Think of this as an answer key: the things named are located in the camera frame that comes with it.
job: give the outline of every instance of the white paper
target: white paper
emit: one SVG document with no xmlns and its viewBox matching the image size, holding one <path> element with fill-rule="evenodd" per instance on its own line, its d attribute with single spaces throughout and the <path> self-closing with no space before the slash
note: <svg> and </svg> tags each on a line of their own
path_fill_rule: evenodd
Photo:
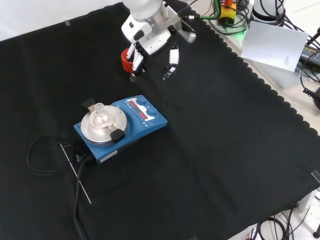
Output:
<svg viewBox="0 0 320 240">
<path fill-rule="evenodd" d="M 309 34 L 279 26 L 250 22 L 241 57 L 294 72 Z"/>
</svg>

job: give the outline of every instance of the electronic device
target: electronic device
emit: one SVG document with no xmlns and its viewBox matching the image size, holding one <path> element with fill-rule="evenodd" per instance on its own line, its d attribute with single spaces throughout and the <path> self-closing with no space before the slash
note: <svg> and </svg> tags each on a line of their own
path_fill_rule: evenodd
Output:
<svg viewBox="0 0 320 240">
<path fill-rule="evenodd" d="M 312 54 L 316 53 L 317 51 L 318 49 L 316 49 L 315 47 L 305 45 L 299 61 L 304 63 Z M 313 55 L 307 61 L 306 65 L 320 70 L 320 52 L 318 54 Z"/>
<path fill-rule="evenodd" d="M 74 128 L 98 164 L 168 123 L 143 95 L 111 105 L 94 104 L 89 100 L 83 106 L 89 112 Z"/>
</svg>

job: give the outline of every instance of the digital display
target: digital display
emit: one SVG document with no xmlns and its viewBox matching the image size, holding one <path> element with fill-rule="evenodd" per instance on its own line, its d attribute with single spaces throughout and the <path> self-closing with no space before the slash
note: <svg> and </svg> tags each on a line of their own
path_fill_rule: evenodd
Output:
<svg viewBox="0 0 320 240">
<path fill-rule="evenodd" d="M 148 117 L 140 110 L 140 108 L 133 102 L 133 101 L 128 101 L 130 106 L 140 115 L 140 117 L 145 120 Z"/>
</svg>

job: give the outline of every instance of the red object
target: red object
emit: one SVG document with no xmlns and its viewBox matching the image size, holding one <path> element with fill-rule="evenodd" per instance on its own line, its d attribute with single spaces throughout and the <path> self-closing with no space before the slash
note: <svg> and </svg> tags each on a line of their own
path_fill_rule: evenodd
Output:
<svg viewBox="0 0 320 240">
<path fill-rule="evenodd" d="M 233 0 L 224 0 L 224 5 L 227 7 L 231 7 L 233 4 Z"/>
<path fill-rule="evenodd" d="M 127 48 L 126 50 L 124 50 L 122 53 L 121 53 L 121 60 L 122 60 L 122 66 L 123 66 L 123 69 L 127 72 L 127 73 L 132 73 L 132 62 L 128 61 L 127 59 L 127 52 L 128 52 L 129 48 Z"/>
</svg>

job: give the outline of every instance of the sticker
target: sticker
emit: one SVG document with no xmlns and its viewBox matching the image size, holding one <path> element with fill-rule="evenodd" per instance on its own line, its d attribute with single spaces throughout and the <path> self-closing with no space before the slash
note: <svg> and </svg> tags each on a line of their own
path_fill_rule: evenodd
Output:
<svg viewBox="0 0 320 240">
<path fill-rule="evenodd" d="M 112 153 L 110 153 L 109 155 L 105 156 L 104 158 L 102 158 L 102 159 L 100 160 L 100 163 L 102 164 L 105 160 L 111 158 L 113 155 L 116 155 L 117 152 L 118 152 L 118 150 L 115 150 L 114 152 L 112 152 Z"/>
</svg>

